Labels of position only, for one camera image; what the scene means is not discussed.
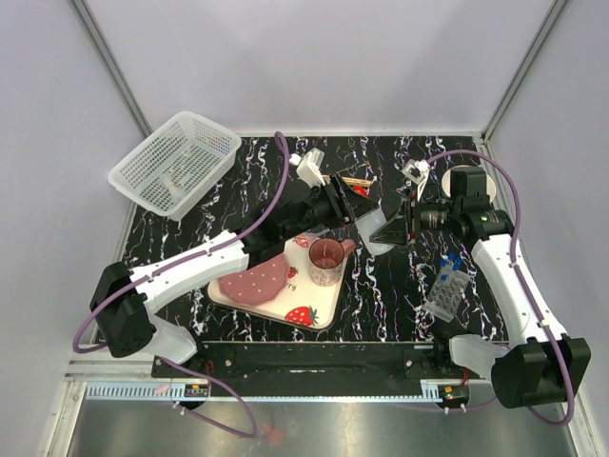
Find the wooden bristle brush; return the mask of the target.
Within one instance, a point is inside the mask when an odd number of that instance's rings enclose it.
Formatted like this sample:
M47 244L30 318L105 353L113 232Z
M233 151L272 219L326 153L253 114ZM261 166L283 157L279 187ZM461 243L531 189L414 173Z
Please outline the wooden bristle brush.
M359 186L362 188L370 188L374 183L374 180L365 180L345 176L340 176L340 179L342 179L349 186Z

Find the clear plastic funnel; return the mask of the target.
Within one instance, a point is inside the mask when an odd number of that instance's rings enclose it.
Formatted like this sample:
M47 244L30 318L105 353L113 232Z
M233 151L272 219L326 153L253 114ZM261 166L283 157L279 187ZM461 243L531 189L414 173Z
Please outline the clear plastic funnel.
M320 232L304 232L295 236L292 241L300 248L310 249L310 247L318 240L323 239L329 233L328 230Z

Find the bundle of clear pipettes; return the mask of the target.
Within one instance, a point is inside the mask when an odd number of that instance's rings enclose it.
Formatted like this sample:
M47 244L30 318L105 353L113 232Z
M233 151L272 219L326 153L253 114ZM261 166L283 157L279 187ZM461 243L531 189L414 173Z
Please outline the bundle of clear pipettes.
M189 193L188 182L194 176L196 149L185 150L172 162L159 177L161 184L167 189L171 199L177 202Z

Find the white squeeze bottle red cap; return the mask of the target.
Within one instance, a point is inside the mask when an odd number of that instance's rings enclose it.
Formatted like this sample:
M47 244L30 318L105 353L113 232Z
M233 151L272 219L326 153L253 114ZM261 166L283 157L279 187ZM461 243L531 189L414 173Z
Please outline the white squeeze bottle red cap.
M355 222L358 234L370 255L380 256L393 249L393 246L373 242L371 238L371 236L385 223L386 218L380 205L377 205L376 209L368 212L365 216L359 218Z

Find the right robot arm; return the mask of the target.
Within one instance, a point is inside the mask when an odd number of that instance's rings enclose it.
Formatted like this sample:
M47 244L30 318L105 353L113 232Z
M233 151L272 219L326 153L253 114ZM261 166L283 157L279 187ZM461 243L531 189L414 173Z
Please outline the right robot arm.
M412 189L398 210L371 240L405 246L422 231L447 231L469 249L485 278L507 327L505 346L479 335L452 330L432 353L432 366L443 377L464 368L490 381L506 408L565 403L569 409L591 359L582 338L572 338L545 303L521 256L519 217L494 209L489 177L480 167L459 166L445 175L449 190L432 202L423 200L430 166L409 161L403 169Z

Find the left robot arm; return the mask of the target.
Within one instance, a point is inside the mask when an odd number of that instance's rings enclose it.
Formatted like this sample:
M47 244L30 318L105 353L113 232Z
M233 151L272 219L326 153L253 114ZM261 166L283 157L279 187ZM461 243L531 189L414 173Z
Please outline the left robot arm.
M283 179L270 202L196 248L134 270L106 267L89 305L104 348L114 358L166 357L184 376L198 375L206 355L189 330L158 317L161 308L213 281L234 305L265 305L287 287L291 240L317 226L339 229L378 207L336 175L319 186Z

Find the pink ceramic mug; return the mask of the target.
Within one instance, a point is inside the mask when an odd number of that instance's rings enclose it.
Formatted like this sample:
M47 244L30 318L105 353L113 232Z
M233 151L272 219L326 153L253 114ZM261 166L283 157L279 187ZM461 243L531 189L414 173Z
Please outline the pink ceramic mug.
M329 287L338 283L343 275L343 267L357 244L352 239L339 242L334 239L318 239L311 245L309 255L309 276L314 284Z

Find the clear test tube rack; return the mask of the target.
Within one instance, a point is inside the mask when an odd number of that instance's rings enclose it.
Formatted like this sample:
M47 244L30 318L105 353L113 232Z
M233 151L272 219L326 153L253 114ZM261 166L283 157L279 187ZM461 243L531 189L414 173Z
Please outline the clear test tube rack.
M446 272L450 272L450 277L442 281L441 276ZM440 270L422 308L436 318L450 323L457 314L471 280L470 275L460 270L453 270L452 267L446 271Z

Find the white bowl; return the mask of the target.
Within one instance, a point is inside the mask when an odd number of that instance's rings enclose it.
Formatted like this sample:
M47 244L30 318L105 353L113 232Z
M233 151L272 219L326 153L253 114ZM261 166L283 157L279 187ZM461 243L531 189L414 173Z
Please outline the white bowl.
M482 197L486 195L490 203L497 196L497 186L484 169L474 166L456 166L449 169L441 179L441 187L449 198Z

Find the white strawberry tray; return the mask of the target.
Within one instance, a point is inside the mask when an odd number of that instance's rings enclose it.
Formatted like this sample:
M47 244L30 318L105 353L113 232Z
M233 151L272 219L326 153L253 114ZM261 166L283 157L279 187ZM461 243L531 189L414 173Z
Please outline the white strawberry tray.
M208 297L226 308L235 308L294 327L315 331L328 328L334 320L348 258L338 283L329 287L317 286L309 276L309 249L300 248L292 239L286 242L283 252L289 264L287 285L274 300L257 307L233 304L220 292L219 279L207 286Z

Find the pink polka dot plate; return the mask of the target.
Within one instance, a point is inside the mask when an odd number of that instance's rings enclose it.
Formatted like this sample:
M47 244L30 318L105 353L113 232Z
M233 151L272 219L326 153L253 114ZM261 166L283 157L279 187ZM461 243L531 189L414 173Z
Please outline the pink polka dot plate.
M219 290L233 304L257 307L279 295L287 285L288 273L282 253L254 268L221 277Z

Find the white perforated plastic basket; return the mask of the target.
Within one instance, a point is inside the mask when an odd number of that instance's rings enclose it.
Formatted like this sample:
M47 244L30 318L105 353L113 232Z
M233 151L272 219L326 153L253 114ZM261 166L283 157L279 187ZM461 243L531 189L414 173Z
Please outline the white perforated plastic basket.
M242 139L192 111L180 111L133 149L108 182L138 206L179 222L233 167Z

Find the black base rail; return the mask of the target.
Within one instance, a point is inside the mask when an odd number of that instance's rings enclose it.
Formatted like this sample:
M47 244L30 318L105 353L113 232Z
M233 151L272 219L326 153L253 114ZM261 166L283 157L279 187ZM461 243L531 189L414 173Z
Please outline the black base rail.
M414 396L423 381L477 378L442 366L432 344L417 343L213 342L181 366L264 398Z

